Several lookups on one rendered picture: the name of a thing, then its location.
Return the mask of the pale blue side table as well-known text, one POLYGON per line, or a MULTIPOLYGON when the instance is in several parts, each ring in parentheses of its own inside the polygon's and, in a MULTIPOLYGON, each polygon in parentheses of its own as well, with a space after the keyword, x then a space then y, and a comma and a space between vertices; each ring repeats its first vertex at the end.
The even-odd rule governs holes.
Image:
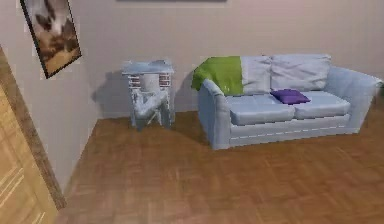
POLYGON ((128 79, 132 125, 141 131, 154 119, 166 128, 172 124, 171 76, 169 60, 125 61, 122 75, 128 79))

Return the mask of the light wooden room door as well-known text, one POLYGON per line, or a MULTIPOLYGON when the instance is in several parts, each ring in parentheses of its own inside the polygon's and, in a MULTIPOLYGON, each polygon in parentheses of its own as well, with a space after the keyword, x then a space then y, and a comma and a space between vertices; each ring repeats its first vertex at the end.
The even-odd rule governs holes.
POLYGON ((61 203, 36 148, 37 133, 0 46, 0 224, 56 224, 61 203))

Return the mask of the green blanket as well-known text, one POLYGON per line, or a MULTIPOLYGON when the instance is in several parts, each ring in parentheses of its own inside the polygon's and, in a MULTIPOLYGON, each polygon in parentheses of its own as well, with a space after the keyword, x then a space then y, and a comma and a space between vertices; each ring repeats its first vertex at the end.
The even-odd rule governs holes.
POLYGON ((243 84, 240 57, 207 58, 194 69, 191 87, 199 91, 205 79, 213 81, 225 95, 241 95, 243 84))

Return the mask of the pale blue two-seat sofa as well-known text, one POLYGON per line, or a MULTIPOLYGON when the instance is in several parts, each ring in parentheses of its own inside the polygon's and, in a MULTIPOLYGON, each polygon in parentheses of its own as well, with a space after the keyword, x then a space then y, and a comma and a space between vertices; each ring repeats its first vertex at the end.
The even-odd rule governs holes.
POLYGON ((360 131, 377 77, 332 64, 328 54, 239 56, 243 93, 225 95, 205 79, 198 117, 214 149, 360 131), (309 102, 283 104, 272 91, 294 89, 309 102))

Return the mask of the purple cushion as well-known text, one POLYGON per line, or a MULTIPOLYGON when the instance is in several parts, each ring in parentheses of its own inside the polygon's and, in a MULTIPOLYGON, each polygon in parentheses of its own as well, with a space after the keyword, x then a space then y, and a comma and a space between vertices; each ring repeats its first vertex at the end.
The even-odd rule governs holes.
POLYGON ((309 102, 309 99, 305 95, 294 89, 275 90, 271 92, 271 95, 283 104, 288 105, 309 102))

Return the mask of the black framed wall picture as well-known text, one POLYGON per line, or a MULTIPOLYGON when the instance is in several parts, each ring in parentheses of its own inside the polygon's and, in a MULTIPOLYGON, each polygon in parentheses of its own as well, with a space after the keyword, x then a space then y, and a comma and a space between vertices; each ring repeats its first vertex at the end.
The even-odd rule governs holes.
POLYGON ((69 0, 20 0, 46 79, 82 56, 69 0))

